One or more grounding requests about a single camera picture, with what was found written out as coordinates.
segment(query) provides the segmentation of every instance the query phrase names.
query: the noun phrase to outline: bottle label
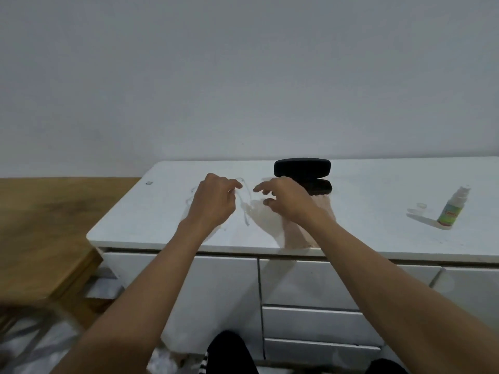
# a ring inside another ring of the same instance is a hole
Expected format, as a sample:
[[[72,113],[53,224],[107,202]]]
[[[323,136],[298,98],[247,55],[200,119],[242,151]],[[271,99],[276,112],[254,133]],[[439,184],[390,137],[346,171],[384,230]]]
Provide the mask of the bottle label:
[[[440,214],[440,217],[438,218],[438,222],[442,226],[452,226],[462,209],[462,207],[452,206],[451,204],[447,203],[444,207],[444,210]]]

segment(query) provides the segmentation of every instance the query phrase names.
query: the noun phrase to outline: white wall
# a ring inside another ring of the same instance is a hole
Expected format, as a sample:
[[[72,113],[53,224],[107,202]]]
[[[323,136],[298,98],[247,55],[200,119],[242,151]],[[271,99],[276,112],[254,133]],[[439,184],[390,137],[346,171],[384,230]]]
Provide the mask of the white wall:
[[[499,0],[0,0],[0,176],[499,153]]]

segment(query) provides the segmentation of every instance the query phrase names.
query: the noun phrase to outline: person's left arm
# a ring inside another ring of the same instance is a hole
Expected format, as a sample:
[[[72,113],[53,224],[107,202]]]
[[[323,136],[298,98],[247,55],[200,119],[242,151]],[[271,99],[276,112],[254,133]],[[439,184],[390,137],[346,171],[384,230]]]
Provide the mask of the person's left arm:
[[[235,210],[235,179],[209,173],[170,242],[52,371],[143,374],[201,243]]]

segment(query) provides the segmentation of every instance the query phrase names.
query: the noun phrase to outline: small bottle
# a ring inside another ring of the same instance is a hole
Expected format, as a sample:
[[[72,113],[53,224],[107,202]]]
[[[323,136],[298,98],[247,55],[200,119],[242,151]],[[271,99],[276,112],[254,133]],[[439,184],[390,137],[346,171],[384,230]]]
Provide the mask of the small bottle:
[[[442,213],[437,220],[442,226],[452,227],[458,218],[459,213],[465,206],[465,202],[468,200],[470,189],[469,185],[460,187],[447,202],[444,210],[442,210]]]

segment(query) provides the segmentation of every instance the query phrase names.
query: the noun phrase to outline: forearm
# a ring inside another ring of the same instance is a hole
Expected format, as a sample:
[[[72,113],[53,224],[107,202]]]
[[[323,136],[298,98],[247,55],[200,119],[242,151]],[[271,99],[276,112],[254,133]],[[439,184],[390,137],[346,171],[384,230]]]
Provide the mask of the forearm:
[[[316,214],[304,227],[360,310],[414,374],[497,370],[497,336],[480,321],[373,251],[327,215]]]
[[[143,373],[208,233],[203,226],[182,221],[166,247],[53,372]]]

